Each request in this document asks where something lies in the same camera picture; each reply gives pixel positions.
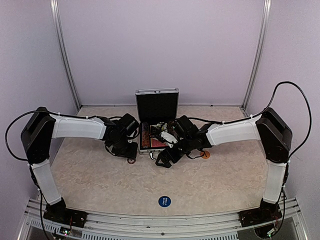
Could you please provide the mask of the single orange poker chip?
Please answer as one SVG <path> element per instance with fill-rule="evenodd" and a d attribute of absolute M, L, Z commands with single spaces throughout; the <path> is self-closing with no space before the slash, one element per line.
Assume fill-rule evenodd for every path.
<path fill-rule="evenodd" d="M 128 158 L 127 162 L 132 165 L 132 164 L 134 164 L 136 162 L 136 160 Z"/>

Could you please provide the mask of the black red triangle button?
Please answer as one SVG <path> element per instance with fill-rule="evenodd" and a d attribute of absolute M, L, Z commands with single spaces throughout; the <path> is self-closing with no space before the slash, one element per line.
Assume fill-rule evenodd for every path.
<path fill-rule="evenodd" d="M 149 135 L 151 138 L 155 138 L 156 136 L 161 134 L 162 128 L 158 125 L 150 125 Z"/>

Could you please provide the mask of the blue small blind button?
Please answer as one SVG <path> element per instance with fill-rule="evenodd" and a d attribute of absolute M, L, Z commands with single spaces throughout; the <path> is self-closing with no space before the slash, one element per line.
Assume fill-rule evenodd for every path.
<path fill-rule="evenodd" d="M 172 201 L 171 198 L 169 196 L 161 196 L 158 199 L 158 204 L 162 207 L 162 208 L 167 208 L 171 205 Z"/>

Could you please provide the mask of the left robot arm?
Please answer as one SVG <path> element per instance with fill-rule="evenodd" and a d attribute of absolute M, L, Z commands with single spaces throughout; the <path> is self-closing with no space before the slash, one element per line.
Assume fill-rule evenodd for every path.
<path fill-rule="evenodd" d="M 29 169 L 47 210 L 63 223 L 70 211 L 58 191 L 50 167 L 50 147 L 53 139 L 85 138 L 103 141 L 113 156 L 134 160 L 138 144 L 133 141 L 139 133 L 139 123 L 130 114 L 121 117 L 69 116 L 39 107 L 21 132 L 21 141 Z"/>

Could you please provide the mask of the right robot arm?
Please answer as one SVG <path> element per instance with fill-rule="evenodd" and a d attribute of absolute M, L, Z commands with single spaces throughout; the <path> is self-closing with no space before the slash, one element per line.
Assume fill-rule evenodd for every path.
<path fill-rule="evenodd" d="M 171 146 L 158 154 L 155 164 L 159 167 L 170 168 L 194 150 L 202 151 L 234 142 L 260 141 L 268 170 L 261 207 L 257 208 L 255 216 L 260 222 L 266 222 L 275 214 L 275 205 L 288 175 L 293 133 L 271 107 L 255 116 L 230 122 L 208 122 L 201 128 L 183 115 L 174 121 L 173 129 L 178 139 L 164 137 Z"/>

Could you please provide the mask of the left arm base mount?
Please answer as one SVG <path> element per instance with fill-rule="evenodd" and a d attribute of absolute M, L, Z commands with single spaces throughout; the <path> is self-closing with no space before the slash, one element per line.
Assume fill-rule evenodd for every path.
<path fill-rule="evenodd" d="M 48 204 L 43 214 L 46 220 L 78 228 L 84 228 L 87 216 L 85 211 L 67 208 L 63 198 L 55 204 Z"/>

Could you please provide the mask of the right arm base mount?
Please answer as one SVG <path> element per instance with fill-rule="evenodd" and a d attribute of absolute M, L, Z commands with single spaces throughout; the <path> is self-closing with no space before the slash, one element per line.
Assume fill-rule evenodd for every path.
<path fill-rule="evenodd" d="M 243 228 L 275 221 L 276 219 L 281 219 L 283 217 L 277 202 L 269 203 L 264 201 L 263 198 L 260 201 L 259 207 L 240 211 L 238 215 L 240 224 Z"/>

